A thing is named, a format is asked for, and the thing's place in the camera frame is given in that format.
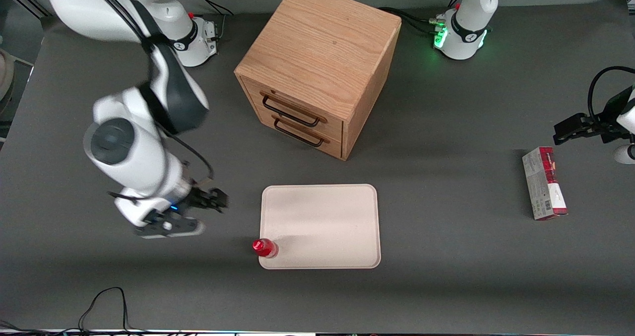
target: red and white box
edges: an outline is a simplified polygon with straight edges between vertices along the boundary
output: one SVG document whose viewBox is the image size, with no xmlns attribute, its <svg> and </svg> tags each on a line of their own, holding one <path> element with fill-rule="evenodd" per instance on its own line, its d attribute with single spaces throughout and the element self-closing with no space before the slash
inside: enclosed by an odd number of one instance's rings
<svg viewBox="0 0 635 336">
<path fill-rule="evenodd" d="M 551 220 L 568 214 L 565 198 L 556 179 L 554 148 L 542 146 L 522 157 L 524 175 L 531 197 L 533 218 Z"/>
</svg>

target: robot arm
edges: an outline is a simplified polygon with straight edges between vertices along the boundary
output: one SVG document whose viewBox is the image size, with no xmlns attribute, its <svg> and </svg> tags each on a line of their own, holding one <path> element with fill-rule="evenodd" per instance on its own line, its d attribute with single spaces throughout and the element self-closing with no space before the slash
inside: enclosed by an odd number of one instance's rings
<svg viewBox="0 0 635 336">
<path fill-rule="evenodd" d="M 140 42 L 150 56 L 148 81 L 99 99 L 93 106 L 95 123 L 84 137 L 89 159 L 125 186 L 113 194 L 115 205 L 142 237 L 199 234 L 202 223 L 186 217 L 186 210 L 220 211 L 227 196 L 218 189 L 200 189 L 165 148 L 164 134 L 181 141 L 175 135 L 200 126 L 208 112 L 207 99 L 179 62 L 172 42 L 138 1 L 50 1 L 74 31 Z"/>
<path fill-rule="evenodd" d="M 601 113 L 595 114 L 593 111 L 593 91 L 596 82 L 603 74 L 612 70 L 635 73 L 635 69 L 630 67 L 617 66 L 602 69 L 589 87 L 587 97 L 589 115 L 574 114 L 556 124 L 554 143 L 560 145 L 571 139 L 596 135 L 601 136 L 603 143 L 610 143 L 617 139 L 630 139 L 630 144 L 619 146 L 613 151 L 613 158 L 621 164 L 635 164 L 635 85 L 609 99 Z"/>
<path fill-rule="evenodd" d="M 435 37 L 435 48 L 453 60 L 472 57 L 483 46 L 487 24 L 498 6 L 499 0 L 463 0 L 459 9 L 437 15 L 444 28 Z"/>
</svg>

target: wooden drawer cabinet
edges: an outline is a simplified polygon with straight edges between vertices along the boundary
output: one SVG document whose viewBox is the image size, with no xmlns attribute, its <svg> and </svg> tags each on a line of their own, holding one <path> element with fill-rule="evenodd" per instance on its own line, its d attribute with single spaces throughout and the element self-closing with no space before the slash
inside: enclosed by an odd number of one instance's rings
<svg viewBox="0 0 635 336">
<path fill-rule="evenodd" d="M 400 28 L 352 0 L 283 0 L 234 73 L 261 123 L 346 160 Z"/>
</svg>

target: gray table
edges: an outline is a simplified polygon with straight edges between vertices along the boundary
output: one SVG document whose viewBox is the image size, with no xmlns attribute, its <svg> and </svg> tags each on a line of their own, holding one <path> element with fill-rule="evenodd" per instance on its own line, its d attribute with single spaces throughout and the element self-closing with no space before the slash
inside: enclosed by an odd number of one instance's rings
<svg viewBox="0 0 635 336">
<path fill-rule="evenodd" d="M 553 124 L 584 109 L 598 70 L 633 65 L 623 0 L 502 7 L 467 62 L 443 58 L 404 27 L 347 162 L 258 122 L 232 71 L 266 21 L 231 17 L 220 54 L 189 69 L 211 112 L 183 139 L 209 158 L 231 208 L 193 212 L 208 227 L 201 236 L 157 240 L 131 233 L 105 195 L 119 186 L 81 144 L 95 99 L 143 79 L 141 49 L 46 27 L 0 152 L 2 318 L 71 327 L 97 291 L 118 285 L 141 328 L 635 332 L 635 169 L 613 162 L 614 146 L 599 139 L 556 148 L 570 215 L 538 222 L 520 160 L 552 145 Z M 598 107 L 632 82 L 625 73 L 603 78 Z M 258 265 L 249 245 L 265 187 L 355 183 L 379 194 L 378 268 Z M 120 312 L 118 295 L 105 295 L 87 325 L 119 327 Z"/>
</svg>

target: black metal handle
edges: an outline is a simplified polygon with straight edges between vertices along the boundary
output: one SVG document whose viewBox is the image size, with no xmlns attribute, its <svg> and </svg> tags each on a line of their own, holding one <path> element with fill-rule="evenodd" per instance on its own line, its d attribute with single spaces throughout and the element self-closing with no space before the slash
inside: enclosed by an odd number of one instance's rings
<svg viewBox="0 0 635 336">
<path fill-rule="evenodd" d="M 274 108 L 272 106 L 270 106 L 269 104 L 267 104 L 267 100 L 269 100 L 269 96 L 265 95 L 265 97 L 262 99 L 262 104 L 265 106 L 265 108 L 271 110 L 272 112 L 276 112 L 284 117 L 287 117 L 293 121 L 295 121 L 296 123 L 302 124 L 304 126 L 307 126 L 308 128 L 315 128 L 316 125 L 318 125 L 319 123 L 319 118 L 316 117 L 316 120 L 313 123 L 309 123 L 307 121 L 304 121 L 302 119 L 299 119 L 297 117 L 294 117 L 291 114 L 285 113 L 282 110 L 278 109 L 278 108 Z"/>
<path fill-rule="evenodd" d="M 291 131 L 288 130 L 284 130 L 283 128 L 280 128 L 277 123 L 280 122 L 280 119 L 276 119 L 276 121 L 274 122 L 274 128 L 276 128 L 276 130 L 278 130 L 279 132 L 289 135 L 290 137 L 294 137 L 295 139 L 298 139 L 300 141 L 302 141 L 305 144 L 308 144 L 309 146 L 313 146 L 313 147 L 320 147 L 322 146 L 322 143 L 324 142 L 324 139 L 320 139 L 317 143 L 312 143 L 311 141 L 304 139 L 304 137 L 300 137 L 298 135 L 293 134 Z"/>
</svg>

